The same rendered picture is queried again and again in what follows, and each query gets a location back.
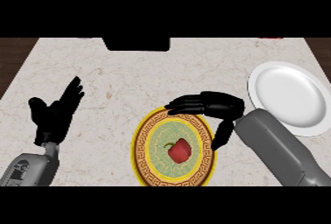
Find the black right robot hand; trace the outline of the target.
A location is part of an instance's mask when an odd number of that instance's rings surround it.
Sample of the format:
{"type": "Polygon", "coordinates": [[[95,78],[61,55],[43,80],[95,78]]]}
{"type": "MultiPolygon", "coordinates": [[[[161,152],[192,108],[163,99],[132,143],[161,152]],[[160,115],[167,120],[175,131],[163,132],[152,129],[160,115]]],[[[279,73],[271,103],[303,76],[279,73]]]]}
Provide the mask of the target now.
{"type": "Polygon", "coordinates": [[[234,121],[244,116],[244,100],[226,93],[203,91],[200,94],[189,94],[176,98],[164,108],[169,115],[178,114],[206,115],[222,119],[214,139],[212,140],[212,149],[216,151],[223,147],[234,133],[234,121]]]}

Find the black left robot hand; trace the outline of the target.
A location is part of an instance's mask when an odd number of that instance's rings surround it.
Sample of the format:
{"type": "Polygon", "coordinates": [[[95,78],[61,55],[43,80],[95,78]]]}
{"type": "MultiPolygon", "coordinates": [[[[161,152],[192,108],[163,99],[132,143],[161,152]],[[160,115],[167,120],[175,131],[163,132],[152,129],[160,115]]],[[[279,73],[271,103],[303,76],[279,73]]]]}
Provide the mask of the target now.
{"type": "Polygon", "coordinates": [[[33,97],[28,100],[31,119],[37,126],[34,144],[42,146],[46,143],[61,144],[68,134],[73,115],[84,96],[81,79],[76,77],[70,82],[65,92],[58,101],[50,105],[33,97]]]}

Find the yellow patterned plate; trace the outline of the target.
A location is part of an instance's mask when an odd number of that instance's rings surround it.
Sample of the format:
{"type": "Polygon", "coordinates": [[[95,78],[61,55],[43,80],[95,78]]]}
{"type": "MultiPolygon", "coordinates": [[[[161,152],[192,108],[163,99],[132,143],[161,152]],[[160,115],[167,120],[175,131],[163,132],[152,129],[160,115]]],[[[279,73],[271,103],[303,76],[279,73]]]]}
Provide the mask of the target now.
{"type": "Polygon", "coordinates": [[[166,108],[144,117],[130,144],[130,162],[144,186],[206,186],[213,175],[213,130],[200,115],[169,115],[166,108]]]}

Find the red bell pepper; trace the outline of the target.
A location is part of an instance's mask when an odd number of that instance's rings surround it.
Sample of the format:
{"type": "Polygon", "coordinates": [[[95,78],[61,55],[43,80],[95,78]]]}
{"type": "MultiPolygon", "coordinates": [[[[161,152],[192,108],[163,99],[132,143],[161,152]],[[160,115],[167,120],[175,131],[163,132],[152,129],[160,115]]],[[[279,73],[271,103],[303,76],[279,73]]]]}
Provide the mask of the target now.
{"type": "Polygon", "coordinates": [[[166,143],[169,148],[169,156],[176,164],[183,163],[192,155],[192,147],[188,141],[180,138],[176,143],[166,143]]]}

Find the white plate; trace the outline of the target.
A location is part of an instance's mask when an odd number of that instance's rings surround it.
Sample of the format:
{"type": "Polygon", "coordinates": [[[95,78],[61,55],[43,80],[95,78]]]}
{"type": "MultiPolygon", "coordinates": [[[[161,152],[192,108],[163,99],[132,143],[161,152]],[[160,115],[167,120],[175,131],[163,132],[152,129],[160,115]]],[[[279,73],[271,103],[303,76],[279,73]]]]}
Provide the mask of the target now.
{"type": "Polygon", "coordinates": [[[300,66],[269,61],[250,73],[251,103],[265,109],[294,135],[313,137],[331,129],[331,93],[327,85],[300,66]]]}

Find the black appliance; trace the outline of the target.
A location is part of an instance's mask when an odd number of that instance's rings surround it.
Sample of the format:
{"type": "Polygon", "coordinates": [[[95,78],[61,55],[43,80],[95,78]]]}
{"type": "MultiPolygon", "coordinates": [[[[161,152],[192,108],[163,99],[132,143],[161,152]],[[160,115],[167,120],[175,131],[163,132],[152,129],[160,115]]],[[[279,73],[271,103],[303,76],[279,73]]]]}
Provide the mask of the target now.
{"type": "Polygon", "coordinates": [[[169,38],[104,38],[111,51],[167,52],[172,48],[169,38]]]}

